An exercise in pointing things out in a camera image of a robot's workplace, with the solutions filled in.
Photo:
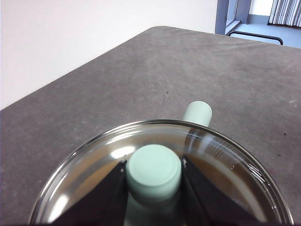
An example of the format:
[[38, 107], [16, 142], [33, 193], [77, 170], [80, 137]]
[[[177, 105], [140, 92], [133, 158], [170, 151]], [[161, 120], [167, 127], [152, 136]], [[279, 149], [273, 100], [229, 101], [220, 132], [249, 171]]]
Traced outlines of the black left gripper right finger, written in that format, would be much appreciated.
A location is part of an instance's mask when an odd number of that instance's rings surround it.
[[262, 226], [263, 223], [220, 191], [182, 158], [182, 209], [188, 226]]

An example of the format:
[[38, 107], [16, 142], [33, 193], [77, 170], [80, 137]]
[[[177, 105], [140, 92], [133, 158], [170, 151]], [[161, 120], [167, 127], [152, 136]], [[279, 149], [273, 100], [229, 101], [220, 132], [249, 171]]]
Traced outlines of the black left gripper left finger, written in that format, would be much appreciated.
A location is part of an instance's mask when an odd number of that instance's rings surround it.
[[122, 226], [128, 200], [126, 162], [119, 162], [91, 192], [61, 214], [52, 226]]

